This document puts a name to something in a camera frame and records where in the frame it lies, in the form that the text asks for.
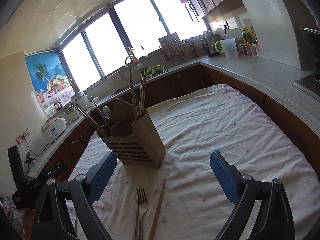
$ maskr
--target window frame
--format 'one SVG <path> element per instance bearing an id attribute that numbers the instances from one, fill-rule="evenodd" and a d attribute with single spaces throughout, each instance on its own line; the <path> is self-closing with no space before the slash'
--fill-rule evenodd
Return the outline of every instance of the window frame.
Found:
<path id="1" fill-rule="evenodd" d="M 119 19 L 119 17 L 118 17 L 118 14 L 117 14 L 116 10 L 114 9 L 114 6 L 115 6 L 116 4 L 122 2 L 122 1 L 123 1 L 123 0 L 117 0 L 117 1 L 115 1 L 115 2 L 113 2 L 113 3 L 111 3 L 110 5 L 108 5 L 106 8 L 102 9 L 100 12 L 98 12 L 96 15 L 94 15 L 94 16 L 91 17 L 89 20 L 87 20 L 84 24 L 82 24 L 79 28 L 76 28 L 76 29 L 60 44 L 60 46 L 58 46 L 58 49 L 57 49 L 58 57 L 59 57 L 59 59 L 60 59 L 60 62 L 61 62 L 61 64 L 62 64 L 63 68 L 65 69 L 65 71 L 66 71 L 66 73 L 67 73 L 67 75 L 68 75 L 68 78 L 69 78 L 69 79 L 72 79 L 72 84 L 73 84 L 73 86 L 74 86 L 74 88 L 75 88 L 75 90 L 76 90 L 75 92 L 79 92 L 80 90 L 79 90 L 78 85 L 76 84 L 76 81 L 75 81 L 74 78 L 73 78 L 73 75 L 72 75 L 72 73 L 71 73 L 71 71 L 70 71 L 70 69 L 69 69 L 69 67 L 68 67 L 68 63 L 67 63 L 67 61 L 66 61 L 66 59 L 65 59 L 65 57 L 64 57 L 64 55 L 63 55 L 63 49 L 64 49 L 77 35 L 79 35 L 80 33 L 81 33 L 81 35 L 82 35 L 82 38 L 84 39 L 84 43 L 85 43 L 86 46 L 87 46 L 87 49 L 88 49 L 89 54 L 90 54 L 90 56 L 91 56 L 91 58 L 92 58 L 92 61 L 93 61 L 94 65 L 96 66 L 96 68 L 97 68 L 97 70 L 98 70 L 98 73 L 99 73 L 99 75 L 100 75 L 100 77 L 101 77 L 100 80 L 98 80 L 97 82 L 95 82 L 94 84 L 92 84 L 90 87 L 88 87 L 88 88 L 85 89 L 84 91 L 90 90 L 91 88 L 95 87 L 96 85 L 98 85 L 99 83 L 101 83 L 102 81 L 104 81 L 106 78 L 108 78 L 109 76 L 111 76 L 112 74 L 114 74 L 114 73 L 118 72 L 119 70 L 122 70 L 122 69 L 125 68 L 125 65 L 124 65 L 124 66 L 121 66 L 120 68 L 116 69 L 115 71 L 113 71 L 113 72 L 105 75 L 104 72 L 103 72 L 103 70 L 102 70 L 102 68 L 101 68 L 101 66 L 100 66 L 100 64 L 99 64 L 99 61 L 98 61 L 97 57 L 95 56 L 95 53 L 94 53 L 94 51 L 93 51 L 93 49 L 92 49 L 92 46 L 91 46 L 91 44 L 90 44 L 90 41 L 89 41 L 89 39 L 88 39 L 88 36 L 87 36 L 87 34 L 86 34 L 86 32 L 85 32 L 85 29 L 86 29 L 89 25 L 91 25 L 94 21 L 96 21 L 97 19 L 99 19 L 99 18 L 102 17 L 103 15 L 109 13 L 110 18 L 111 18 L 111 20 L 112 20 L 112 22 L 113 22 L 113 24 L 114 24 L 114 26 L 115 26 L 115 28 L 116 28 L 116 30 L 117 30 L 117 32 L 118 32 L 118 35 L 119 35 L 119 37 L 120 37 L 120 39 L 121 39 L 121 41 L 122 41 L 122 43 L 123 43 L 123 45 L 124 45 L 124 47 L 125 47 L 128 55 L 129 55 L 129 52 L 128 52 L 128 49 L 127 49 L 127 48 L 128 48 L 128 47 L 132 48 L 132 44 L 131 44 L 131 42 L 130 42 L 130 40 L 129 40 L 129 38 L 128 38 L 128 35 L 127 35 L 126 31 L 124 30 L 124 27 L 123 27 L 123 25 L 122 25 L 122 23 L 121 23 L 121 21 L 120 21 L 120 19 Z M 171 34 L 170 31 L 169 31 L 169 28 L 167 27 L 167 25 L 166 25 L 166 23 L 165 23 L 162 15 L 161 15 L 158 7 L 157 7 L 157 5 L 155 4 L 154 0 L 150 0 L 150 2 L 151 2 L 151 4 L 152 4 L 153 8 L 155 9 L 156 13 L 158 14 L 159 21 L 163 24 L 164 29 L 166 30 L 166 33 L 167 33 L 168 35 Z M 208 29 L 210 29 L 208 22 L 207 22 L 205 19 L 203 19 L 203 20 L 204 20 L 204 23 L 205 23 L 206 27 L 207 27 Z M 149 56 L 152 56 L 152 55 L 154 55 L 154 54 L 156 54 L 156 53 L 158 53 L 158 52 L 159 52 L 159 50 L 155 50 L 155 51 L 149 53 L 148 55 L 149 55 Z"/>

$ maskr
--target blue gripper pad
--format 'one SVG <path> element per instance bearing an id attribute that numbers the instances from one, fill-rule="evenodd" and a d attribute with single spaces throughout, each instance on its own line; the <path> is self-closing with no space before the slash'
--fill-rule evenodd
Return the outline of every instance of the blue gripper pad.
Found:
<path id="1" fill-rule="evenodd" d="M 108 151 L 101 161 L 93 165 L 87 172 L 86 183 L 90 185 L 90 192 L 87 196 L 88 202 L 100 199 L 117 165 L 117 155 L 114 151 Z"/>
<path id="2" fill-rule="evenodd" d="M 241 195 L 239 195 L 238 192 L 239 184 L 242 182 L 241 173 L 235 166 L 228 164 L 218 151 L 211 154 L 210 167 L 220 183 L 227 199 L 237 205 L 241 199 Z"/>

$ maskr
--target leafy vegetable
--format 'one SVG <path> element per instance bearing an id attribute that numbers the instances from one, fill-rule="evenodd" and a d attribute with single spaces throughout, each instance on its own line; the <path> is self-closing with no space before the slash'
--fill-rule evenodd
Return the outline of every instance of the leafy vegetable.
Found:
<path id="1" fill-rule="evenodd" d="M 149 78 L 159 75 L 162 72 L 164 72 L 164 67 L 161 65 L 156 65 L 147 69 L 147 74 Z"/>

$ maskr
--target screw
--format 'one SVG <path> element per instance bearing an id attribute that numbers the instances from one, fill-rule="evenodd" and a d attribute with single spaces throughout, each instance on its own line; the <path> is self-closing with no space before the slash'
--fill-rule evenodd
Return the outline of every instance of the screw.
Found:
<path id="1" fill-rule="evenodd" d="M 79 174 L 77 177 L 76 177 L 76 180 L 78 181 L 81 181 L 85 178 L 85 176 L 83 174 Z"/>
<path id="2" fill-rule="evenodd" d="M 48 179 L 48 180 L 47 180 L 47 184 L 48 184 L 48 185 L 51 185 L 53 182 L 54 182 L 53 179 Z"/>
<path id="3" fill-rule="evenodd" d="M 279 180 L 279 179 L 274 179 L 273 182 L 274 182 L 275 184 L 277 184 L 277 185 L 280 185 L 280 184 L 281 184 L 281 180 Z"/>
<path id="4" fill-rule="evenodd" d="M 252 179 L 252 177 L 249 174 L 244 174 L 242 177 L 244 178 L 244 180 L 251 180 Z"/>

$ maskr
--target countertop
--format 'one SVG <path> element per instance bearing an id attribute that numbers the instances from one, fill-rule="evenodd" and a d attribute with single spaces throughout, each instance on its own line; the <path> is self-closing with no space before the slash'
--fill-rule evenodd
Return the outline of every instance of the countertop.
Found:
<path id="1" fill-rule="evenodd" d="M 245 55 L 239 55 L 239 58 L 236 59 L 227 59 L 224 55 L 211 58 L 203 56 L 176 65 L 166 66 L 168 68 L 167 72 L 147 80 L 147 83 L 196 65 L 215 69 L 256 88 L 295 114 L 320 137 L 320 102 L 293 85 L 295 80 L 311 74 L 312 69 L 300 70 L 285 64 Z M 104 105 L 124 95 L 128 90 L 130 88 L 116 95 L 111 92 L 101 98 L 97 105 Z M 94 109 L 95 107 L 86 112 L 90 113 Z M 55 151 L 83 120 L 84 117 L 81 115 L 68 125 L 58 139 L 37 157 L 38 160 L 30 166 L 29 176 L 36 177 L 40 174 Z"/>

